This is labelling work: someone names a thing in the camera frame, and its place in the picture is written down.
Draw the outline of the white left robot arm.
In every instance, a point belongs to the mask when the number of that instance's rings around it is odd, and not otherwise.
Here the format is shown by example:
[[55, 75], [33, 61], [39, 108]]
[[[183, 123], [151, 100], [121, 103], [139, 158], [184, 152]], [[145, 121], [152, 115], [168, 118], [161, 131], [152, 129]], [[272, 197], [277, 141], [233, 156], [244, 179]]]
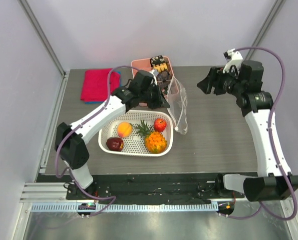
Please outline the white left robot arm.
[[78, 121], [61, 123], [56, 130], [56, 159], [62, 159], [79, 185], [78, 194], [83, 199], [91, 199], [95, 193], [93, 177], [87, 161], [87, 144], [106, 124], [127, 113], [139, 103], [146, 103], [152, 109], [169, 108], [157, 83], [156, 70], [139, 70], [128, 86], [120, 86], [109, 92], [104, 102]]

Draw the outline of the clear polka dot zip bag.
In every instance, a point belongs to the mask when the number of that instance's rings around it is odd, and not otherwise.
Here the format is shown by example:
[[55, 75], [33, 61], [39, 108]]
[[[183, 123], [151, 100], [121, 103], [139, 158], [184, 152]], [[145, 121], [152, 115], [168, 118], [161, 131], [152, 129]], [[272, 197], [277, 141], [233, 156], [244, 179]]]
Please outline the clear polka dot zip bag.
[[187, 93], [183, 84], [175, 76], [172, 77], [168, 86], [166, 99], [170, 105], [167, 110], [173, 121], [174, 130], [182, 135], [187, 134]]

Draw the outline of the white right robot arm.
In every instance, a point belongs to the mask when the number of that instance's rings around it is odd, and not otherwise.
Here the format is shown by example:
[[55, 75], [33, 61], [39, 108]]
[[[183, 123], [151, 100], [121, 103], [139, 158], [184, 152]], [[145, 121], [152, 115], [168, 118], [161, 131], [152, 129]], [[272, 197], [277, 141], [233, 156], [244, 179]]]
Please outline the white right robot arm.
[[240, 67], [233, 65], [228, 70], [213, 66], [197, 84], [205, 94], [235, 96], [256, 152], [257, 176], [218, 175], [214, 190], [219, 197], [235, 191], [250, 202], [279, 201], [298, 189], [298, 175], [292, 174], [279, 145], [272, 96], [261, 89], [263, 71], [262, 63], [253, 60], [244, 60]]

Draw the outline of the orange toy pineapple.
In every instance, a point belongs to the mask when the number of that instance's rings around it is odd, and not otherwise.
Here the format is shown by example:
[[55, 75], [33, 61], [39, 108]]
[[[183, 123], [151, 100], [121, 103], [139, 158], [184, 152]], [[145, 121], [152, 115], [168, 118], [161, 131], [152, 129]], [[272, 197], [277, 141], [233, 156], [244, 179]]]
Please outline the orange toy pineapple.
[[167, 140], [163, 134], [154, 130], [153, 126], [148, 125], [146, 121], [140, 120], [140, 123], [135, 125], [135, 129], [150, 153], [160, 154], [167, 148]]

